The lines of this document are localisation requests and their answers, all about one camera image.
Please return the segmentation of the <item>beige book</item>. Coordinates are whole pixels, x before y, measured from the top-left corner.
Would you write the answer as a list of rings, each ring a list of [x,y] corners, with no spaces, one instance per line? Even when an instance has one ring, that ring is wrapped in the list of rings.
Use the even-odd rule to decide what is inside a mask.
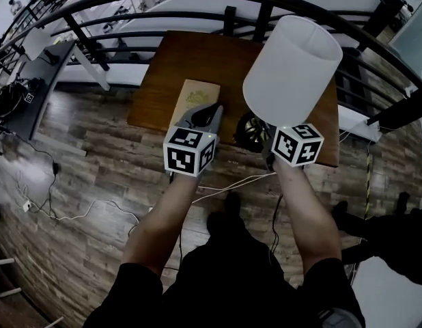
[[[217,102],[221,86],[192,79],[186,79],[180,91],[170,125],[176,125],[190,109]]]

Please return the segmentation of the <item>person's left forearm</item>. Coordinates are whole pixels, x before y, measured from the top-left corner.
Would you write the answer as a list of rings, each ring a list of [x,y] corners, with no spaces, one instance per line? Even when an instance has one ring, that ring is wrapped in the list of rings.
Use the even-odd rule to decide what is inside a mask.
[[[160,276],[175,247],[200,179],[178,174],[126,242],[122,263],[140,264]]]

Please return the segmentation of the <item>yellow black striped tape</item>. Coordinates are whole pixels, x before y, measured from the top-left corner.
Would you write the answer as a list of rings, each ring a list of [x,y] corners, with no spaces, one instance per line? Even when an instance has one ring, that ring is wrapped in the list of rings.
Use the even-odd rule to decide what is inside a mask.
[[[365,202],[365,213],[364,220],[367,219],[369,213],[370,204],[370,181],[371,181],[371,154],[367,149],[367,181],[366,181],[366,202]]]

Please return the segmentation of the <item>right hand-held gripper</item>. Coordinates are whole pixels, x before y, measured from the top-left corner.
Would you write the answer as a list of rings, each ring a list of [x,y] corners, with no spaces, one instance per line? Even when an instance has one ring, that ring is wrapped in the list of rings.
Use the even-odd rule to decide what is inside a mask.
[[[277,159],[291,167],[315,163],[324,143],[324,137],[312,124],[268,126],[267,133],[270,138],[264,143],[262,154],[268,169],[273,169]]]

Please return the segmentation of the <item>black object on floor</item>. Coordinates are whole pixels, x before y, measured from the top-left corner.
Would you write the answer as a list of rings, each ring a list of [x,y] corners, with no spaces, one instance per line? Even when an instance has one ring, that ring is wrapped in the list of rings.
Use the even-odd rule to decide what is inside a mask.
[[[410,194],[407,192],[401,192],[397,199],[396,213],[403,215],[407,211],[407,203],[410,198]]]

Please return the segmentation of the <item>black metal railing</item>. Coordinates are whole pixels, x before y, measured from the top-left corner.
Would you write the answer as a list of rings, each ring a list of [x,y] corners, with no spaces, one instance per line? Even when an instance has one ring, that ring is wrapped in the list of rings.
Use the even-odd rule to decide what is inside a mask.
[[[111,60],[104,57],[110,49],[96,48],[96,42],[99,40],[117,39],[117,38],[138,38],[138,37],[161,37],[165,35],[163,31],[136,31],[121,32],[112,34],[102,34],[100,36],[87,37],[83,33],[83,28],[99,25],[103,23],[117,21],[134,21],[144,18],[190,18],[204,19],[209,21],[221,21],[223,26],[215,30],[216,34],[242,38],[250,36],[256,42],[264,42],[268,39],[268,33],[271,32],[280,15],[274,15],[274,9],[282,9],[283,16],[301,16],[309,18],[322,26],[327,26],[329,32],[347,36],[359,43],[358,49],[372,50],[376,55],[388,62],[398,72],[402,73],[417,90],[405,99],[406,104],[411,104],[414,100],[422,100],[422,79],[409,68],[398,56],[386,46],[376,40],[378,35],[385,27],[389,12],[387,6],[381,2],[373,12],[360,10],[326,10],[304,0],[241,0],[256,3],[259,5],[257,14],[253,17],[241,17],[236,13],[217,13],[211,11],[200,12],[199,10],[169,10],[167,12],[144,12],[134,14],[122,14],[112,17],[99,18],[78,24],[72,17],[74,13],[82,12],[87,8],[112,3],[120,0],[82,0],[68,7],[64,7],[51,15],[32,24],[24,31],[16,35],[8,42],[3,42],[0,47],[0,53],[6,53],[9,57],[23,52],[23,40],[34,28],[42,28],[60,19],[66,21],[68,27],[61,29],[53,36],[61,35],[66,32],[73,32],[78,41],[86,48],[87,53],[91,55],[94,61],[101,65],[103,69],[111,63]],[[5,70],[6,64],[1,63],[0,68]]]

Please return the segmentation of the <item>person's right forearm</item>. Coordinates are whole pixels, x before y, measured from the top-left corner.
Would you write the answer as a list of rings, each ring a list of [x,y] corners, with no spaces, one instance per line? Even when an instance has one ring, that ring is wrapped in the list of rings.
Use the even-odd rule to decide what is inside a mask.
[[[322,260],[340,260],[339,230],[331,213],[315,194],[304,171],[281,159],[274,161],[273,169],[279,179],[304,273],[308,273],[310,268]]]

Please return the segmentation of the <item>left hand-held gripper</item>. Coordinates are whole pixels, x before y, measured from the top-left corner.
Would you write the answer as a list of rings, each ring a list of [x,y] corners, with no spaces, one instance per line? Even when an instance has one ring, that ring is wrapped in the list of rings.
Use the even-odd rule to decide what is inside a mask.
[[[214,159],[222,116],[218,103],[198,105],[170,126],[163,142],[165,169],[198,177]]]

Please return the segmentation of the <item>white shade table lamp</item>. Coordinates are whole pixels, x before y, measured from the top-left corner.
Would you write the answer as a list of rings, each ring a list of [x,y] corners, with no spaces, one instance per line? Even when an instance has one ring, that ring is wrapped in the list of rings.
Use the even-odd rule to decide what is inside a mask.
[[[242,84],[259,136],[265,137],[265,124],[302,124],[342,57],[340,44],[325,28],[300,16],[281,17]]]

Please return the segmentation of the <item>dark-topped table with white legs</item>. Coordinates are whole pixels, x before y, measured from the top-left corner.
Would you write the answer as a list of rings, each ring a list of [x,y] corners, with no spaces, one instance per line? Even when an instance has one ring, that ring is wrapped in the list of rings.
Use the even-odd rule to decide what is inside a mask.
[[[62,42],[48,46],[47,49],[54,55],[59,57],[59,62],[50,65],[41,57],[33,61],[28,61],[21,68],[20,76],[23,79],[38,78],[42,82],[35,93],[31,103],[24,102],[20,104],[14,111],[7,122],[5,129],[17,136],[23,141],[31,141],[32,139],[41,141],[42,143],[51,145],[52,147],[66,152],[70,152],[79,156],[86,156],[87,152],[60,142],[57,139],[47,137],[38,132],[41,120],[46,110],[48,100],[55,89],[59,76],[68,65],[71,57],[76,57],[89,75],[106,91],[110,90],[110,85],[106,81],[106,76],[96,70],[91,62],[86,58],[75,41]]]

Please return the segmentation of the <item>black railing end panel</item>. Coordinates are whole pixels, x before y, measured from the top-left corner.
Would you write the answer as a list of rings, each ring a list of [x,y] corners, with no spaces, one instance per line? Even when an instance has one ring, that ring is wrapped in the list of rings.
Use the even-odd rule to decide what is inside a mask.
[[[380,127],[397,130],[407,124],[422,118],[422,86],[411,93],[410,98],[404,98],[381,111],[366,121],[372,125],[379,123]]]

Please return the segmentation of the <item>person's body in black clothing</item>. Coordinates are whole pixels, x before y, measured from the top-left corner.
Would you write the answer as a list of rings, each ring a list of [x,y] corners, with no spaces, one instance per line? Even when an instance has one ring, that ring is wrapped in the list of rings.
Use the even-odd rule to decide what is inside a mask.
[[[292,287],[268,247],[245,228],[236,193],[208,216],[207,228],[207,243],[184,257],[168,289],[148,268],[122,264],[83,328],[157,326],[182,314],[211,327],[274,322],[284,328],[365,328],[341,261],[320,261],[301,287]]]

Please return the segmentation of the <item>pile of black equipment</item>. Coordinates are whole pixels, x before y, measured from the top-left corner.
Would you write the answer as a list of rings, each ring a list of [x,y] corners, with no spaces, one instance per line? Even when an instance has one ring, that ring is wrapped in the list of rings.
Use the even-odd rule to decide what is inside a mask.
[[[16,111],[25,101],[25,96],[31,94],[34,98],[41,80],[38,78],[20,79],[0,88],[0,120],[4,120]]]

